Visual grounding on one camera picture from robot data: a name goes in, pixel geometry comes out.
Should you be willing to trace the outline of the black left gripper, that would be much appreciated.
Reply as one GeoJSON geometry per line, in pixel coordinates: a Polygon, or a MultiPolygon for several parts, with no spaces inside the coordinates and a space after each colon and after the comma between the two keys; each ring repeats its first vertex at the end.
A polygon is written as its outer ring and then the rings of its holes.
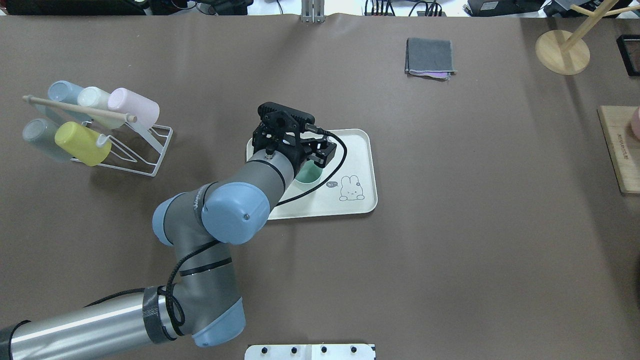
{"type": "Polygon", "coordinates": [[[283,155],[291,164],[293,174],[300,172],[306,161],[324,169],[334,159],[338,145],[327,137],[296,137],[289,134],[276,137],[266,131],[254,131],[251,140],[253,153],[263,152],[262,158],[272,160],[275,153],[283,155]]]}

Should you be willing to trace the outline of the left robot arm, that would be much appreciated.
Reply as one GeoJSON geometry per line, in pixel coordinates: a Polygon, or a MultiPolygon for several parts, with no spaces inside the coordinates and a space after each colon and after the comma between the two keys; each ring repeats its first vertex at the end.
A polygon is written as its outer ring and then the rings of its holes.
{"type": "Polygon", "coordinates": [[[233,177],[179,193],[152,217],[156,237],[176,253],[164,285],[130,289],[78,311],[1,330],[3,360],[96,360],[190,335],[199,347],[238,337],[246,326],[230,245],[249,241],[266,224],[313,150],[343,155],[345,142],[320,130],[320,138],[266,136],[233,177]]]}

